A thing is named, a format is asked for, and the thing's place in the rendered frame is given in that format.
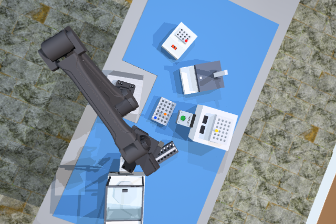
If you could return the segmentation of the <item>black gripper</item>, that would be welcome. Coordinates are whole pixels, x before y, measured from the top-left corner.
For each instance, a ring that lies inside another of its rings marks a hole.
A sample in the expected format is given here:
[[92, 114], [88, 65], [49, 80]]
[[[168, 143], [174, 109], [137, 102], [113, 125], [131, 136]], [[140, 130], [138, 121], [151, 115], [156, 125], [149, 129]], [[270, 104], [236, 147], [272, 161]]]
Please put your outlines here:
[[146, 138], [146, 140], [148, 141], [148, 143], [150, 145], [150, 150], [148, 152], [149, 153], [152, 152], [153, 156], [155, 158], [157, 158], [157, 156], [160, 153], [162, 147], [164, 146], [164, 142], [155, 140], [154, 138], [150, 137], [147, 132], [141, 130], [140, 128], [138, 128], [135, 125], [133, 125], [131, 128], [133, 128], [133, 130], [136, 132], [136, 134], [138, 133], [141, 138]]

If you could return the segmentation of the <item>blue bench mat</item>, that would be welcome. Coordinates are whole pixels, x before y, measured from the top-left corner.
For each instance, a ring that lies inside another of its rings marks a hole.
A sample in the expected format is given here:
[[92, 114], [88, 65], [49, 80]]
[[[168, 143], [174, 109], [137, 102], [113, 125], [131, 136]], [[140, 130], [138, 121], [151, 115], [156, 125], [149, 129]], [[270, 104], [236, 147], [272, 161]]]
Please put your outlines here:
[[[197, 38], [176, 60], [162, 45], [180, 22]], [[238, 115], [237, 125], [278, 26], [229, 0], [148, 0], [123, 61], [158, 77], [138, 123], [123, 119], [179, 152], [145, 176], [143, 224], [197, 224], [226, 150], [191, 140], [178, 112], [205, 105]], [[219, 60], [224, 88], [184, 94], [180, 68]], [[151, 119], [161, 97], [176, 103], [166, 126]], [[97, 117], [53, 216], [104, 224], [108, 174], [119, 172], [120, 157]]]

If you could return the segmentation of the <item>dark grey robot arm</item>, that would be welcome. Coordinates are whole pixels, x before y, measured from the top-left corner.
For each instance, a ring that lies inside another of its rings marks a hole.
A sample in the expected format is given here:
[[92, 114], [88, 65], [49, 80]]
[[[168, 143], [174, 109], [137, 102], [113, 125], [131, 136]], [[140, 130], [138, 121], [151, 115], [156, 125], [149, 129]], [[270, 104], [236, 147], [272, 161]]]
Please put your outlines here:
[[[86, 47], [70, 26], [43, 41], [38, 50], [51, 71], [60, 68], [71, 78], [107, 127], [125, 160], [121, 168], [132, 173], [140, 165], [146, 176], [151, 175], [160, 166], [148, 153], [148, 141], [122, 118], [139, 107], [133, 96], [135, 85], [120, 80], [112, 84], [85, 52]], [[62, 57], [65, 59], [60, 62]]]

